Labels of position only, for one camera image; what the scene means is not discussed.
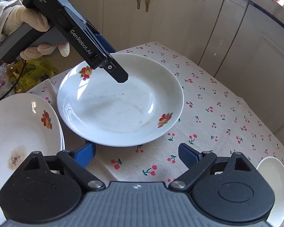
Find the left hand in latex glove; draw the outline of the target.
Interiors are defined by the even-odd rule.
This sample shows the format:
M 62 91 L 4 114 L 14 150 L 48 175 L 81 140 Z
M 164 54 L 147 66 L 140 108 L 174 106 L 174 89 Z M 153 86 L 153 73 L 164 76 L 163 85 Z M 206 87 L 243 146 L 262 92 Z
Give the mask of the left hand in latex glove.
M 16 5 L 8 15 L 2 32 L 8 36 L 18 29 L 23 23 L 30 25 L 39 32 L 47 32 L 50 28 L 47 18 L 44 15 L 32 9 L 27 9 L 23 5 Z M 59 45 L 41 44 L 38 47 L 25 49 L 20 53 L 20 56 L 24 60 L 29 61 L 40 58 L 44 55 L 50 55 L 56 48 L 58 48 L 63 57 L 67 57 L 70 53 L 69 43 Z

